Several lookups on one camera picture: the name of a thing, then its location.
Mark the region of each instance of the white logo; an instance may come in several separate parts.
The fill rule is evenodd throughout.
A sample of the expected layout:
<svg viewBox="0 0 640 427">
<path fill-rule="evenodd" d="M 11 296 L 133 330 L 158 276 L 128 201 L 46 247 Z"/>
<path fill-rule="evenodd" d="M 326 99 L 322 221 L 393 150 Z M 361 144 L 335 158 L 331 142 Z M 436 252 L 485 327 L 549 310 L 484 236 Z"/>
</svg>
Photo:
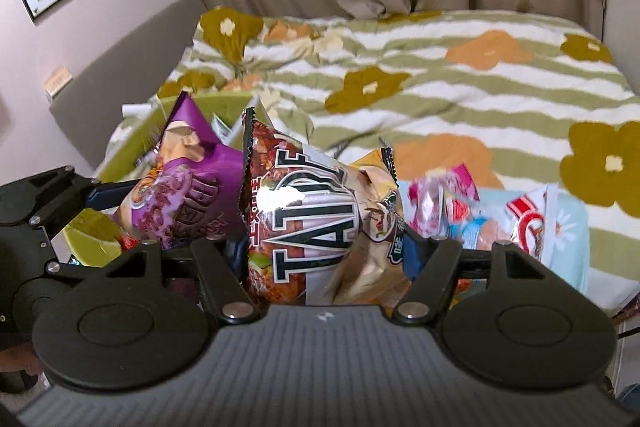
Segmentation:
<svg viewBox="0 0 640 427">
<path fill-rule="evenodd" d="M 332 312 L 322 312 L 318 314 L 318 320 L 324 322 L 325 324 L 334 318 L 334 314 Z"/>
</svg>

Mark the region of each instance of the gray headboard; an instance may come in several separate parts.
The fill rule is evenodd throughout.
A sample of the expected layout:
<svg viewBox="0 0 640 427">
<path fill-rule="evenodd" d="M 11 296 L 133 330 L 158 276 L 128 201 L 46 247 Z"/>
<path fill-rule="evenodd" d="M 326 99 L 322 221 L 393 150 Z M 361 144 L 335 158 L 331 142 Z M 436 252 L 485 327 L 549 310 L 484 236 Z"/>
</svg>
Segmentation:
<svg viewBox="0 0 640 427">
<path fill-rule="evenodd" d="M 97 167 L 122 121 L 123 103 L 146 102 L 191 44 L 202 0 L 179 0 L 94 61 L 51 103 L 60 129 L 90 165 Z"/>
</svg>

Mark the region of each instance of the small box on headboard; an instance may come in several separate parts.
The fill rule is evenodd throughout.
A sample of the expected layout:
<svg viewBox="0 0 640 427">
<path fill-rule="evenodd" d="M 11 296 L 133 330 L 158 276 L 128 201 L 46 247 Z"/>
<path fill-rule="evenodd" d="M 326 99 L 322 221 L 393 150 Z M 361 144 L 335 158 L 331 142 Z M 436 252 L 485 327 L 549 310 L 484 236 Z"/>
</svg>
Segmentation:
<svg viewBox="0 0 640 427">
<path fill-rule="evenodd" d="M 67 70 L 64 66 L 56 68 L 44 83 L 44 88 L 47 91 L 47 99 L 49 100 L 49 102 L 51 102 L 51 100 L 53 100 L 53 97 L 55 97 L 63 89 L 63 87 L 65 87 L 66 84 L 71 82 L 73 79 L 74 78 L 71 73 L 69 73 L 69 70 Z"/>
</svg>

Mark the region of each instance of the floral bedspread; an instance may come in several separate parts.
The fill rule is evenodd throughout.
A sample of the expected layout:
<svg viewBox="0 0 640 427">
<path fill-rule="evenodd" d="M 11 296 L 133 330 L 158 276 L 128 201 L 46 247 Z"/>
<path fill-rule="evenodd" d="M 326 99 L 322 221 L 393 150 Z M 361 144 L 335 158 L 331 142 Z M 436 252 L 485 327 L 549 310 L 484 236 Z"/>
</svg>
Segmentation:
<svg viewBox="0 0 640 427">
<path fill-rule="evenodd" d="M 399 178 L 464 162 L 480 187 L 558 183 L 557 251 L 590 247 L 588 295 L 640 285 L 640 99 L 574 23 L 496 11 L 379 20 L 203 15 L 158 96 L 254 90 L 280 130 L 351 162 L 394 149 Z"/>
</svg>

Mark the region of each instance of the purple snack bag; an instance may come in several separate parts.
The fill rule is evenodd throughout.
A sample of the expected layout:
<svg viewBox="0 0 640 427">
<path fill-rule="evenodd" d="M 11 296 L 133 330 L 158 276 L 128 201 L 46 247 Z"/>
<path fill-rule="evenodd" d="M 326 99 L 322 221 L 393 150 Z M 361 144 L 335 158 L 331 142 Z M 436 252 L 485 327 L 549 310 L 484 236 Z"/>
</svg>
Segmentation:
<svg viewBox="0 0 640 427">
<path fill-rule="evenodd" d="M 242 153 L 224 145 L 183 91 L 162 133 L 156 167 L 123 200 L 114 219 L 163 248 L 244 230 L 238 207 Z"/>
</svg>

